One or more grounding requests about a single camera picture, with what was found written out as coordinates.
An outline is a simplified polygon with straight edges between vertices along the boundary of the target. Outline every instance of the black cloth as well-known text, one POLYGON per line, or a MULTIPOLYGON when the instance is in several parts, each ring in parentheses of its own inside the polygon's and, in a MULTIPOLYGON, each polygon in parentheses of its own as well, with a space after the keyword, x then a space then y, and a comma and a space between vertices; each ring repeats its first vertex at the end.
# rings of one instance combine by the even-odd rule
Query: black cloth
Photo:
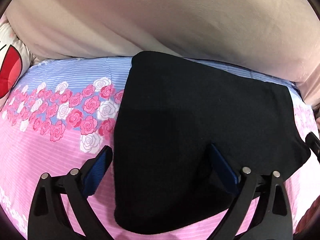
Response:
POLYGON ((287 87, 157 52, 133 57, 114 132, 116 222, 156 234, 228 208, 204 154, 211 142, 239 169, 284 179, 310 157, 287 87))

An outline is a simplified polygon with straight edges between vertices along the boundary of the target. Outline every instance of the silver screw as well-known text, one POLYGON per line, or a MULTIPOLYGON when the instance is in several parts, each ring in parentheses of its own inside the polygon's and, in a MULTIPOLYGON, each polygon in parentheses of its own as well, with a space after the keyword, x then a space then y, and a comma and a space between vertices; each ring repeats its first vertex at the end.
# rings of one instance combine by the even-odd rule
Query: silver screw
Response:
POLYGON ((242 168, 243 173, 245 174, 250 174, 251 173, 251 169, 249 167, 243 167, 242 168))
POLYGON ((48 173, 44 173, 44 174, 41 175, 41 179, 46 179, 47 177, 49 177, 48 173))
POLYGON ((279 171, 274 171, 272 174, 273 174, 273 176, 275 176, 276 178, 279 178, 279 177, 280 177, 280 172, 279 172, 279 171))
POLYGON ((79 169, 72 169, 71 171, 70 171, 70 174, 71 175, 77 175, 79 173, 79 169))

